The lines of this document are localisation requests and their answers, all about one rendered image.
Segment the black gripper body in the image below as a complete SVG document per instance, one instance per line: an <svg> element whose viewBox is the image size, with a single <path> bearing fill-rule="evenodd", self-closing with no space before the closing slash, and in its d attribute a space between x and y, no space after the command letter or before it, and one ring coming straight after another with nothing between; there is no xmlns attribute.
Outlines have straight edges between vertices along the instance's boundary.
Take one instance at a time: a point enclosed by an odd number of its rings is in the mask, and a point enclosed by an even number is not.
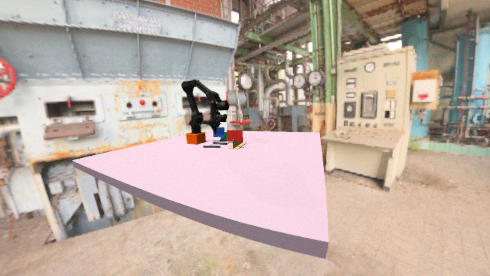
<svg viewBox="0 0 490 276"><path fill-rule="evenodd" d="M210 114L210 119L209 120L204 120L203 121L203 124L216 124L216 123L220 123L221 121L219 120L214 120L214 114L215 112L217 112L217 114L219 113L218 111L210 111L209 114Z"/></svg>

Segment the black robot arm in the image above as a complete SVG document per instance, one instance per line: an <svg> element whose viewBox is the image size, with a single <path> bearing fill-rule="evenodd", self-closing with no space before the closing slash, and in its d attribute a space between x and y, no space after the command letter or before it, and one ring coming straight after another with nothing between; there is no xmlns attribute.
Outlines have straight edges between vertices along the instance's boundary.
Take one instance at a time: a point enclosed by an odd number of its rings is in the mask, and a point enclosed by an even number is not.
<svg viewBox="0 0 490 276"><path fill-rule="evenodd" d="M184 81L181 84L184 93L186 94L190 107L191 107L191 120L189 121L189 125L191 125L191 132L190 134L199 134L203 133L201 129L201 125L204 120L203 112L199 112L196 102L195 102L195 96L194 96L194 88L197 87L199 90L201 90L203 93L205 93L206 97L210 100L207 105L210 105L210 111L217 111L217 110L228 110L229 109L229 104L227 100L221 101L219 98L219 95L217 92L210 90L208 87L205 87L199 80L195 79L192 81ZM211 102L213 101L213 102ZM216 103L215 103L216 102ZM215 112L214 114L214 120L219 120L219 121L225 121L227 119L227 114L221 115L220 112L217 114ZM196 124L195 124L196 123Z"/></svg>

